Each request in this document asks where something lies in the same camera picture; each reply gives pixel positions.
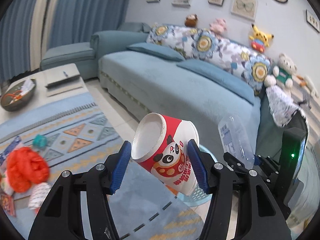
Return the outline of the white patterned blanket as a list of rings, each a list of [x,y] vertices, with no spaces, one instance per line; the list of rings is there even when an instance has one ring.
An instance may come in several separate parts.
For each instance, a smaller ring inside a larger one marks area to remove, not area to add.
[[[278,127],[288,125],[297,113],[303,118],[306,117],[304,111],[278,86],[267,87],[266,95],[269,101],[270,113]]]

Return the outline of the red plastic bag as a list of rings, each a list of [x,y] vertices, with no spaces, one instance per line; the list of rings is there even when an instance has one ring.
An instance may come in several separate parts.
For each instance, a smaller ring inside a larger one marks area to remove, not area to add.
[[[8,180],[17,193],[28,191],[33,184],[46,182],[49,174],[47,162],[27,146],[14,150],[8,155]]]

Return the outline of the brown monkey plush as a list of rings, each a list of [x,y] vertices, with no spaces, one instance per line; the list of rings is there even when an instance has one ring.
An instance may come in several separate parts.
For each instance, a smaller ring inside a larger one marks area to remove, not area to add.
[[[185,18],[184,25],[186,27],[195,28],[197,26],[198,18],[196,14],[190,14]]]

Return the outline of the teal tape dispenser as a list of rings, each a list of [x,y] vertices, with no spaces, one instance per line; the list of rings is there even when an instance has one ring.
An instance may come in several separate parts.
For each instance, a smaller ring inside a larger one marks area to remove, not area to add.
[[[47,146],[47,138],[44,135],[38,134],[33,139],[33,147],[38,149],[44,149]]]

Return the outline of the red panda paper cup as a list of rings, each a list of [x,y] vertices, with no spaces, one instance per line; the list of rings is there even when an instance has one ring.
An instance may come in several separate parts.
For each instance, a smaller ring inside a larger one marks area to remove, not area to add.
[[[131,158],[164,184],[189,196],[197,185],[187,153],[191,139],[199,144],[191,121],[149,113],[137,127]]]

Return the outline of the dark oval tray bowl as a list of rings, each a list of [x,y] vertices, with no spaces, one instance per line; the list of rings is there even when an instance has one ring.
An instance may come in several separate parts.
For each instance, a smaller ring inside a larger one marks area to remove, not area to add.
[[[15,112],[26,106],[36,90],[36,79],[26,79],[8,89],[1,97],[1,107],[7,112]]]

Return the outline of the butterfly framed picture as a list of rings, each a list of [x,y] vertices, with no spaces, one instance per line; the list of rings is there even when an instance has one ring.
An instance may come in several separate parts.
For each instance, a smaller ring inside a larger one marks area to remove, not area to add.
[[[233,0],[231,13],[254,22],[257,7],[257,0]]]

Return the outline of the teal ottoman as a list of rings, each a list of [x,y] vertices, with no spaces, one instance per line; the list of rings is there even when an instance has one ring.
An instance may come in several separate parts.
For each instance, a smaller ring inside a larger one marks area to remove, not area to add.
[[[89,42],[74,43],[50,48],[40,63],[40,70],[47,70],[74,63],[83,80],[98,77],[96,53]]]

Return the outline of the white heart-pattern paper bag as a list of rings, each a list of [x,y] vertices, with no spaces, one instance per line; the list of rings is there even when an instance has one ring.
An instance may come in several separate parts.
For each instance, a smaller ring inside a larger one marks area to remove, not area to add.
[[[31,192],[28,208],[31,210],[39,209],[44,202],[45,198],[47,197],[51,186],[48,183],[40,183],[36,184]]]

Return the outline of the yellow pikachu plush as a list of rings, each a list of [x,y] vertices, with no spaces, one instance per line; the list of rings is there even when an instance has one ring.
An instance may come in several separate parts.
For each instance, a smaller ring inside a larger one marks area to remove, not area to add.
[[[260,31],[255,24],[252,23],[253,35],[249,36],[251,40],[251,47],[260,52],[264,53],[266,47],[269,47],[269,40],[273,40],[273,34],[267,34]]]

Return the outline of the white teddy bear green shirt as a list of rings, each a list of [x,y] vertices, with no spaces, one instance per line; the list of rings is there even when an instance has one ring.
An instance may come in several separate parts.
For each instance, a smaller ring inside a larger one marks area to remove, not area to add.
[[[297,73],[297,66],[293,60],[285,55],[280,53],[278,56],[278,62],[272,69],[272,74],[267,75],[264,80],[265,87],[272,87],[277,85],[284,92],[291,92],[293,87],[292,77]]]

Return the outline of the blue cushion right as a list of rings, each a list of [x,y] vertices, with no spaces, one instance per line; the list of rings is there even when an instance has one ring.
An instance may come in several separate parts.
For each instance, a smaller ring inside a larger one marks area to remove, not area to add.
[[[255,96],[253,89],[247,83],[225,72],[223,69],[196,59],[178,62],[176,66],[205,77],[254,105]]]

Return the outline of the pink pig plush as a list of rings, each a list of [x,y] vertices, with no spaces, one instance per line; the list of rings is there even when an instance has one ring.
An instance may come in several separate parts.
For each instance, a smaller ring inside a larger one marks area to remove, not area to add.
[[[222,35],[227,31],[227,24],[225,19],[217,18],[215,22],[209,25],[209,29],[212,33],[216,35]]]

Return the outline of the teal sofa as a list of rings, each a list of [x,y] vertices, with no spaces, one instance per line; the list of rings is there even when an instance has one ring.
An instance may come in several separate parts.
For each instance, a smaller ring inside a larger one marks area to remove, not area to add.
[[[138,120],[151,112],[191,121],[200,144],[217,158],[223,155],[219,122],[227,115],[239,117],[256,154],[275,155],[281,147],[282,130],[270,114],[267,96],[241,94],[249,86],[226,74],[230,91],[214,81],[169,61],[129,50],[145,42],[145,33],[107,30],[94,33],[90,46],[96,52],[101,86]]]

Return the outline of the clear plastic water bottle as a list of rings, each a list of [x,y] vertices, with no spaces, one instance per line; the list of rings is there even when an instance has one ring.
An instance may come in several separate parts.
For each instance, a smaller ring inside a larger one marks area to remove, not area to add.
[[[224,116],[218,124],[218,130],[224,152],[236,157],[246,169],[252,169],[254,152],[240,118],[237,115]]]

